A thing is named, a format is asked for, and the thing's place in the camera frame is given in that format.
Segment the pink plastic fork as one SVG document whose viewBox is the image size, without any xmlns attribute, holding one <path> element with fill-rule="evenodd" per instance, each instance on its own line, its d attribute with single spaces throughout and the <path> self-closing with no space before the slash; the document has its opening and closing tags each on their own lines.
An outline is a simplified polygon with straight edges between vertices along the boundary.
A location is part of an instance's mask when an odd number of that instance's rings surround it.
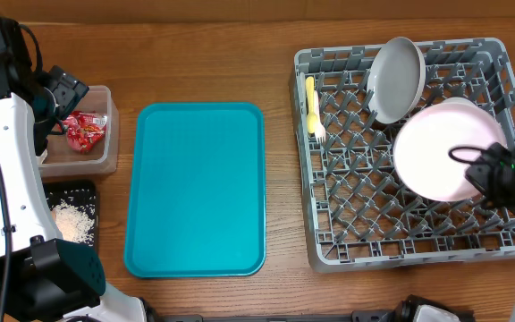
<svg viewBox="0 0 515 322">
<path fill-rule="evenodd" d="M 326 132 L 325 132 L 325 127 L 321 122 L 321 116 L 320 116 L 320 111 L 319 111 L 319 95 L 316 91 L 314 91 L 313 100 L 314 100 L 314 113 L 315 113 L 315 116 L 317 117 L 315 137 L 316 137 L 317 142 L 319 144 L 321 144 L 321 143 L 325 143 Z"/>
</svg>

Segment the white deep bowl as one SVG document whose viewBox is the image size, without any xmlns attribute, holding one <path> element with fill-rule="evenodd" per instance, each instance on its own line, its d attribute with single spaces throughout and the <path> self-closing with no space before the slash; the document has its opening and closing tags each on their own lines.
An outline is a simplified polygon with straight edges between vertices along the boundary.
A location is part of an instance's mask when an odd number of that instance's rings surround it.
<svg viewBox="0 0 515 322">
<path fill-rule="evenodd" d="M 446 98 L 442 103 L 446 103 L 446 104 L 463 104 L 463 105 L 468 105 L 468 106 L 477 106 L 475 103 L 473 103 L 472 101 L 464 98 L 464 97 L 450 97 L 450 98 Z"/>
</svg>

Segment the pink round plate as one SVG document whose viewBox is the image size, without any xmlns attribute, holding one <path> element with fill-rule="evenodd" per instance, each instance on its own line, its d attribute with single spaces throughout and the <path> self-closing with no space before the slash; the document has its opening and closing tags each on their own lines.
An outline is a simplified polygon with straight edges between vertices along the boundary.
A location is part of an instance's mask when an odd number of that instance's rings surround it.
<svg viewBox="0 0 515 322">
<path fill-rule="evenodd" d="M 436 201 L 460 201 L 479 194 L 465 178 L 466 164 L 452 160 L 459 146 L 488 148 L 507 140 L 502 126 L 478 106 L 440 103 L 411 116 L 393 144 L 396 173 L 408 189 Z"/>
</svg>

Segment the yellow plastic spoon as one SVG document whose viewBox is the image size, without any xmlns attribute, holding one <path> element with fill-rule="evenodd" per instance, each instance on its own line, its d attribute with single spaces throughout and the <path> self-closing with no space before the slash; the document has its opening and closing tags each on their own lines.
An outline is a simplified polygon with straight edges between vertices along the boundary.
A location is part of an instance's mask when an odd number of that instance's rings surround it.
<svg viewBox="0 0 515 322">
<path fill-rule="evenodd" d="M 308 133 L 314 134 L 317 129 L 318 116 L 315 112 L 315 79 L 312 76 L 306 78 L 306 94 L 308 103 L 308 113 L 306 116 L 306 122 L 308 127 Z"/>
</svg>

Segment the grey shallow bowl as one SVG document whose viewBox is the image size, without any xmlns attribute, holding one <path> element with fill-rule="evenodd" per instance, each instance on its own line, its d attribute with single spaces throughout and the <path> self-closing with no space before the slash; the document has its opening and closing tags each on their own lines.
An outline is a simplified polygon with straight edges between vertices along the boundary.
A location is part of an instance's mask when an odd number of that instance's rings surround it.
<svg viewBox="0 0 515 322">
<path fill-rule="evenodd" d="M 378 51 L 369 71 L 368 107 L 379 123 L 395 123 L 418 103 L 424 90 L 426 65 L 417 45 L 405 37 L 389 40 Z"/>
</svg>

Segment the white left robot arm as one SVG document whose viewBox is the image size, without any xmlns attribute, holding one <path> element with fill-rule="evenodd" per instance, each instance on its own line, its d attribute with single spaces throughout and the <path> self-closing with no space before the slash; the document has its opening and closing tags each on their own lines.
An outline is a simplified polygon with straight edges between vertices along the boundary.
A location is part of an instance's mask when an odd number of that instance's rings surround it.
<svg viewBox="0 0 515 322">
<path fill-rule="evenodd" d="M 88 92 L 42 68 L 31 30 L 0 16 L 0 318 L 155 321 L 148 303 L 106 281 L 96 251 L 66 241 L 47 205 L 37 157 Z"/>
</svg>

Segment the large red snack wrapper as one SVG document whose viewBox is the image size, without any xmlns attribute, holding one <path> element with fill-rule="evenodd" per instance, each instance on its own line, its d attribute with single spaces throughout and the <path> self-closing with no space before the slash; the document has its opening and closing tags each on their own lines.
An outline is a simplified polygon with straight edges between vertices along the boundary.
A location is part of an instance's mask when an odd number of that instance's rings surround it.
<svg viewBox="0 0 515 322">
<path fill-rule="evenodd" d="M 90 152 L 106 136 L 106 114 L 74 111 L 63 121 L 69 147 L 81 154 Z"/>
</svg>

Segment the white rice pile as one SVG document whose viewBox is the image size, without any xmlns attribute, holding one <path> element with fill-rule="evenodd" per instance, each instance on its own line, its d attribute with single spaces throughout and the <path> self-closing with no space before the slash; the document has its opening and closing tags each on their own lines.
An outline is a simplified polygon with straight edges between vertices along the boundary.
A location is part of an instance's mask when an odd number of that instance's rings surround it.
<svg viewBox="0 0 515 322">
<path fill-rule="evenodd" d="M 74 206 L 62 201 L 51 209 L 51 215 L 63 239 L 93 246 L 95 244 L 95 219 L 85 212 L 83 206 Z"/>
</svg>

